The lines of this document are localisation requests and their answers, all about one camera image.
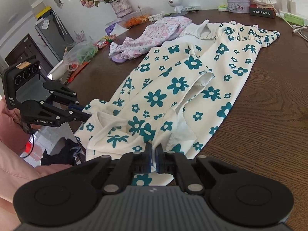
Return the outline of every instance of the wood grain surface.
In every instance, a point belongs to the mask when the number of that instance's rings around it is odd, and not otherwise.
[[[259,25],[281,36],[262,48],[232,110],[200,154],[270,177],[284,183],[295,198],[287,224],[294,231],[308,230],[308,42],[279,18],[204,10],[189,13],[193,23],[229,22]],[[148,24],[117,37],[139,37]],[[109,101],[122,81],[144,55],[123,64],[108,59],[101,50],[69,88],[81,104],[93,99]],[[79,122],[70,126],[76,131]]]

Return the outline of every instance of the plastic bag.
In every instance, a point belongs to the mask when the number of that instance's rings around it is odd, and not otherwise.
[[[90,61],[98,52],[98,47],[89,41],[83,41],[74,46],[63,56],[63,65],[69,71],[75,71],[78,66]]]

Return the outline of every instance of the refrigerator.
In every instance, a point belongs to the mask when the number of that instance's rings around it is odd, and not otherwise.
[[[73,38],[69,35],[54,11],[51,11],[50,15],[39,20],[35,25],[35,29],[58,61],[63,59],[65,47],[72,47],[74,43]]]

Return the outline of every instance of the camera lens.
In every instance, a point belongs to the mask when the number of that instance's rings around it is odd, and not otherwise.
[[[29,76],[30,76],[30,74],[31,74],[30,68],[26,68],[25,71],[23,72],[23,78],[24,78],[25,80],[28,79]]]
[[[16,78],[15,78],[15,84],[16,84],[16,85],[19,85],[20,82],[21,82],[21,76],[18,75],[18,76],[16,76]]]
[[[35,73],[37,70],[38,70],[38,65],[37,65],[37,64],[34,64],[34,65],[32,66],[32,73]]]

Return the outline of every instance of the white robot figurine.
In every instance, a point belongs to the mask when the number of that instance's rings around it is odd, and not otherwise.
[[[180,14],[184,11],[184,7],[182,6],[183,0],[168,0],[170,6],[175,7],[174,12]]]

